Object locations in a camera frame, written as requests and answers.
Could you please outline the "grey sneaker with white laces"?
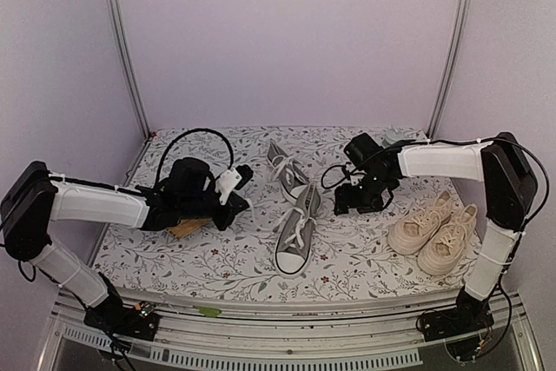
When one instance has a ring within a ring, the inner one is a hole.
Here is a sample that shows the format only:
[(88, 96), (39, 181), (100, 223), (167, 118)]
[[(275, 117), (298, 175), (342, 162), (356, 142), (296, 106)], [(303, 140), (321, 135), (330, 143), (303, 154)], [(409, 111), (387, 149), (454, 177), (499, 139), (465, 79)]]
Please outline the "grey sneaker with white laces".
[(296, 278), (308, 266), (320, 206), (320, 192), (311, 182), (299, 194), (295, 205), (277, 222), (279, 236), (273, 259), (280, 276), (286, 279)]

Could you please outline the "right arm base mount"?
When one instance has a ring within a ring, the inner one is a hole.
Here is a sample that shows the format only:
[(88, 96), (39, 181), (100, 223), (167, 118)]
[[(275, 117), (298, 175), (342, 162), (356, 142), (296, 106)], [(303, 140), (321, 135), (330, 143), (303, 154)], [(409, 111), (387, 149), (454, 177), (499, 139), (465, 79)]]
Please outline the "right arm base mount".
[(487, 301), (457, 301), (455, 307), (426, 310), (416, 319), (415, 327), (425, 341), (438, 341), (488, 330), (493, 324)]

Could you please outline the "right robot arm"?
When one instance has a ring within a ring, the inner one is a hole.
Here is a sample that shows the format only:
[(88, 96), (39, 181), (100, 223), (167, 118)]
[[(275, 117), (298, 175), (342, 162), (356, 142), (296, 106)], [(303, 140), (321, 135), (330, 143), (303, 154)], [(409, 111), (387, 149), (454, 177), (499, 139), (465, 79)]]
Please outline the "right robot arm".
[(478, 301), (489, 298), (513, 258), (527, 224), (538, 214), (532, 210), (538, 181), (529, 162), (536, 157), (513, 134), (474, 141), (401, 140), (387, 147), (360, 134), (345, 147), (352, 169), (334, 184), (334, 213), (350, 209), (360, 214), (386, 209), (402, 178), (441, 176), (481, 182), (486, 198), (486, 232), (475, 267), (461, 295), (468, 300), (454, 308), (449, 325), (468, 332), (481, 321)]

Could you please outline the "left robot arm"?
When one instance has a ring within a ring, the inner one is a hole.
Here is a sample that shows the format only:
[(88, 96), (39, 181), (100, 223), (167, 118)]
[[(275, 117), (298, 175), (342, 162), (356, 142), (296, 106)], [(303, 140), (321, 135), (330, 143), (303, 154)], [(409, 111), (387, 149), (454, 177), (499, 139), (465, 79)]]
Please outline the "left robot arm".
[(247, 165), (214, 176), (207, 163), (186, 157), (155, 186), (129, 190), (56, 176), (35, 161), (1, 202), (3, 245), (10, 257), (30, 263), (96, 308), (96, 318), (109, 330), (120, 331), (129, 324), (128, 310), (110, 295), (107, 280), (49, 235), (50, 223), (98, 222), (158, 232), (210, 220), (224, 230), (248, 208), (237, 192), (252, 177)]

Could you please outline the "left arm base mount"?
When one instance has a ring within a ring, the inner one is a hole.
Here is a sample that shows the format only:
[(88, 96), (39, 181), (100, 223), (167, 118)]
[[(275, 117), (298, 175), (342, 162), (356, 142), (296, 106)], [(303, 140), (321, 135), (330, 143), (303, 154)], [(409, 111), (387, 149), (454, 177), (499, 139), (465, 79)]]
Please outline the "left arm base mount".
[(147, 301), (127, 307), (119, 298), (107, 298), (94, 308), (88, 307), (83, 322), (110, 335), (153, 341), (160, 322), (155, 309), (156, 305)]

